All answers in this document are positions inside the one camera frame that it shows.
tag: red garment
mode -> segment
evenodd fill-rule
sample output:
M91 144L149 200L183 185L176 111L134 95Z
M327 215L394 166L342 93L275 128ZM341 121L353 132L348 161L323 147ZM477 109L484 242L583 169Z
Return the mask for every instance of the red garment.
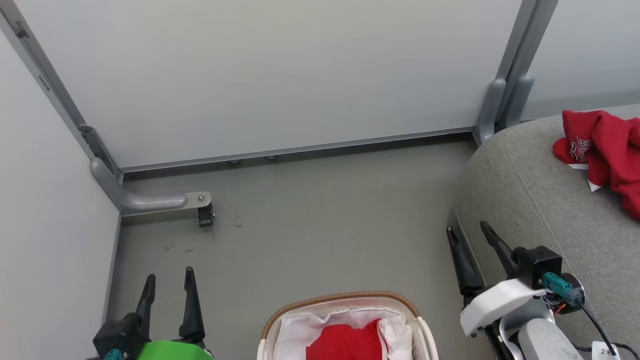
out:
M589 163L589 181L622 195L622 207L640 220L640 119L623 120L606 111L562 112L565 137L556 141L557 158Z
M307 347L307 360L386 360L378 333L379 321L368 323L364 329L349 325L325 327L320 337Z

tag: green robot part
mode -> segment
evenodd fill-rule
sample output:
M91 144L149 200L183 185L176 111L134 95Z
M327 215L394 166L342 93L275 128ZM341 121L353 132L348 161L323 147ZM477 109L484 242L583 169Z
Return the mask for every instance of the green robot part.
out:
M193 268L187 267L184 276L187 299L184 319L178 330L177 340L151 341L149 320L151 305L156 298L156 276L147 277L142 296L135 313L119 320L104 323L93 338L93 345L102 360L211 360L213 356L205 348L204 322L198 298L198 288Z

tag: white wall panel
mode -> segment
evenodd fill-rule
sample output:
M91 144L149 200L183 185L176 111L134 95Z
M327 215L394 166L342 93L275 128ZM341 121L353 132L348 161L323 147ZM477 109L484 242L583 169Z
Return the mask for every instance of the white wall panel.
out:
M119 167L473 126L517 0L17 0Z
M640 102L640 1L559 0L522 119Z
M0 28L17 41L4 18ZM86 359L102 325L118 211L0 32L0 359Z

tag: gray upholstered seat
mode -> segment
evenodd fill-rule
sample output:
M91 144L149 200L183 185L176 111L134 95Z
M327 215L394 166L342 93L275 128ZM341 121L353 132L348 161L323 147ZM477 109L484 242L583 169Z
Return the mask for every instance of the gray upholstered seat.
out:
M640 117L640 105L605 110ZM582 282L588 306L611 340L640 350L640 222L624 212L619 195L608 188L591 193L586 171L554 157L551 146L562 136L560 116L496 134L469 161L456 215L485 282L504 280L505 273L483 238L481 220L512 247L544 245L562 255L563 271ZM599 340L585 314L558 318L575 343Z

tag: metal bar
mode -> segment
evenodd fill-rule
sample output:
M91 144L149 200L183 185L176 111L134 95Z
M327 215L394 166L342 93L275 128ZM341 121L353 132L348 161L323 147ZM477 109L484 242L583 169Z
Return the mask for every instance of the metal bar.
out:
M3 32L34 78L38 80L47 98L83 148L84 153L89 159L102 158L107 162L113 175L118 177L120 175L119 169L113 158L109 155L95 130L84 121L29 24L20 13L18 6L13 0L0 0L0 13L2 14Z
M102 308L102 323L107 321L107 315L109 311L109 299L111 298L111 285L113 284L113 269L116 265L116 252L118 251L118 242L120 241L120 225L122 225L122 214L118 215L118 222L116 223L115 241L113 242L113 250L111 256L111 262L109 264L109 277L107 282L107 288L104 293L104 305Z
M2 15L5 14L5 11L4 11L5 2L6 0L0 0L0 13L2 13ZM9 40L9 43L11 43L11 45L15 49L15 52L18 54L18 56L20 56L20 59L22 59L22 62L24 62L25 66L27 67L31 75L33 75L34 80L40 85L40 88L42 89L44 94L47 96L49 101L51 101L51 104L56 109L56 111L58 112L58 115L60 115L65 125L67 125L67 127L69 128L69 131L71 131L74 138L76 138L76 141L78 142L78 144L80 144L80 147L82 148L84 153L90 159L94 158L95 156L93 155L93 152L89 148L89 145L85 142L85 140L80 135L80 132L77 129L76 123L73 121L73 119L71 119L64 105L60 103L60 100L53 94L52 91L49 91L47 89L46 81L41 80L41 79L44 79L44 77L41 78L42 74L40 73L40 70L36 66L35 62L33 62L33 59L30 57L27 50L24 48L24 44L15 35L14 29L10 26L5 16L0 16L0 29Z
M412 133L412 134L404 134L404 135L394 135L394 136L384 136L380 138L373 139L363 139L363 140L352 140L347 142L336 142L336 143L326 143L321 145L309 145L309 146L301 146L301 147L291 147L288 149L280 149L280 150L270 150L270 151L258 151L258 152L247 152L244 154L238 155L224 155L224 156L214 156L211 158L201 158L201 159L190 159L190 160L179 160L179 161L170 161L167 163L155 163L149 165L136 165L131 167L122 167L120 168L121 173L131 173L131 172L143 172L149 170L159 170L163 168L176 168L176 167L186 167L191 165L203 165L210 163L220 163L223 161L235 161L235 160L243 160L250 158L263 158L266 156L277 156L283 154L294 154L297 152L307 152L307 151L318 151L318 150L327 150L327 149L335 149L338 147L350 147L357 145L369 145L373 143L383 143L383 142L393 142L399 140L409 140L409 139L418 139L418 138L426 138L430 136L438 136L438 135L448 135L448 134L457 134L457 133L467 133L474 130L474 126L467 127L458 127L456 129L445 129L445 130L436 130L436 131L426 131L423 133Z
M537 2L538 0L522 0L520 3L518 15L516 15L511 35L509 36L507 46L505 47L504 54L502 55L502 61L500 62L498 73L495 76L496 79L506 79L507 75L509 75L509 69L511 69L516 52L518 51L518 46L522 42L522 37L527 30L527 26L531 20L531 15L533 14L533 9L536 7Z
M531 88L529 87L528 90L521 89L520 91L517 91L517 88L518 86L532 86L533 84L533 75L529 75L529 77L525 77L525 75L529 71L533 57L536 55L547 26L556 10L557 3L558 0L538 0L536 3L529 25L522 37L520 46L518 46L518 51L506 79L507 85L504 89L504 97L498 110L498 129L506 128L508 121L510 124L519 121L519 119L516 121L514 116L518 115L519 118L522 114L522 109L518 109L518 107L524 108Z
M0 12L2 12L16 37L20 40L27 54L33 60L42 79L49 84L51 91L58 98L60 104L62 104L65 111L69 114L69 117L76 127L86 124L76 104L73 99L71 99L71 95L69 95L65 85L63 85L62 80L58 76L58 73L56 73L47 55L44 53L42 46L40 46L38 40L33 36L32 30L20 13L18 6L13 0L0 0Z
M208 192L138 195L125 190L100 158L91 160L91 173L123 217L162 211L204 208L211 204Z
M479 145L485 143L485 141L489 140L489 138L495 134L495 122L498 119L500 104L504 98L506 79L509 75L509 70L513 66L518 47L531 21L531 16L537 2L538 0L522 0L520 3L520 9L513 23L513 29L511 30L511 35L509 36L507 46L502 55L502 61L495 75L495 80L489 84L486 94L484 95L482 107L478 113L476 128L474 129L474 138Z
M524 74L518 79L516 87L513 90L513 95L511 96L511 102L504 112L504 128L520 123L524 106L527 104L529 93L533 87L533 81L534 78L531 74Z

